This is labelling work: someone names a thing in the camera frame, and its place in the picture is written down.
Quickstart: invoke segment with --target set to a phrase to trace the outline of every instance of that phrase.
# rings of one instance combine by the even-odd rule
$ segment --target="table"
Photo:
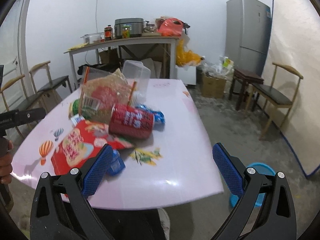
[[[43,172],[55,174],[50,159],[54,149],[72,130],[67,112],[69,104],[79,96],[80,90],[73,92],[30,132],[13,157],[14,177],[36,188]],[[160,109],[166,124],[162,131],[153,130],[152,136],[137,147],[146,150],[160,147],[163,158],[156,161],[156,166],[140,165],[128,156],[132,149],[120,151],[126,168],[119,176],[105,176],[96,194],[88,198],[91,206],[116,210],[152,209],[223,192],[208,134],[182,81],[151,79],[146,104]],[[53,133],[60,128],[64,131],[55,141]],[[46,140],[54,145],[45,165],[41,166],[39,147]]]
[[[175,74],[175,62],[176,62],[176,46],[177,46],[177,40],[179,37],[162,37],[162,36],[150,36],[150,37],[136,37],[136,38],[127,38],[127,39],[117,39],[117,40],[111,40],[111,41],[105,41],[105,42],[98,42],[93,44],[88,44],[82,48],[79,49],[73,49],[64,52],[64,54],[69,53],[70,56],[70,63],[71,63],[71,71],[72,71],[72,77],[74,84],[76,88],[79,87],[77,82],[77,76],[76,76],[76,67],[75,62],[73,59],[73,55],[86,52],[89,50],[96,50],[96,57],[97,57],[97,64],[99,64],[99,52],[98,49],[106,48],[106,47],[115,47],[119,46],[119,52],[121,53],[121,49],[123,48],[126,52],[128,52],[132,57],[135,57],[135,55],[127,48],[126,45],[135,45],[135,44],[163,44],[164,45],[164,60],[166,59],[166,45],[170,44],[170,79],[176,79]],[[152,50],[154,49],[154,46],[151,47],[144,56],[146,57]]]
[[[233,92],[236,80],[242,84],[240,93]],[[230,91],[229,91],[229,100],[231,100],[232,94],[239,95],[239,98],[236,104],[236,111],[240,109],[241,103],[243,101],[244,93],[248,85],[252,83],[263,84],[263,81],[264,81],[263,78],[259,77],[256,73],[253,73],[248,70],[240,69],[240,68],[235,68]]]

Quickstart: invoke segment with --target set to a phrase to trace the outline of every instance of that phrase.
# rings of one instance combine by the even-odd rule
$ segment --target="white door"
[[[24,0],[16,0],[0,27],[0,65],[4,65],[2,86],[8,80],[21,75],[18,40],[23,3]],[[21,82],[5,90],[4,96],[9,108],[15,108],[25,98]],[[0,113],[2,113],[5,111],[2,96],[0,96],[0,102]]]

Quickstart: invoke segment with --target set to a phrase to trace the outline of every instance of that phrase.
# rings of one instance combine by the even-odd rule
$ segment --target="concrete floor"
[[[264,140],[258,137],[267,118],[260,110],[244,116],[243,110],[235,111],[232,101],[203,98],[198,88],[189,89],[207,129],[212,145],[221,142],[231,155],[237,156],[249,165],[262,162],[275,171],[282,171],[287,177],[293,196],[297,217],[297,236],[309,226],[320,209],[320,177],[315,174],[306,179],[279,131],[271,125]],[[224,184],[225,192],[191,203],[165,208],[171,220],[171,240],[208,240],[216,233],[228,217],[230,191]],[[11,211],[13,220],[25,227],[28,220],[34,190],[16,179],[10,184],[14,198]],[[244,233],[250,231],[259,209],[255,208]]]

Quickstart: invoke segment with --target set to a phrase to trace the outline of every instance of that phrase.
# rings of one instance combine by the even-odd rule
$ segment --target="blue gripper pad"
[[[112,147],[108,145],[84,177],[82,195],[85,198],[96,193],[103,176],[106,174],[107,169],[110,168],[112,155]]]
[[[219,144],[216,143],[213,146],[212,155],[229,190],[233,195],[237,195],[240,198],[244,193],[241,175]]]

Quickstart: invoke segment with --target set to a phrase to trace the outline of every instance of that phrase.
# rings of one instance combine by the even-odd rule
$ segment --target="cardboard box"
[[[99,55],[102,64],[115,64],[119,62],[117,49],[102,51]]]
[[[225,79],[215,78],[202,73],[201,95],[205,98],[223,98]]]

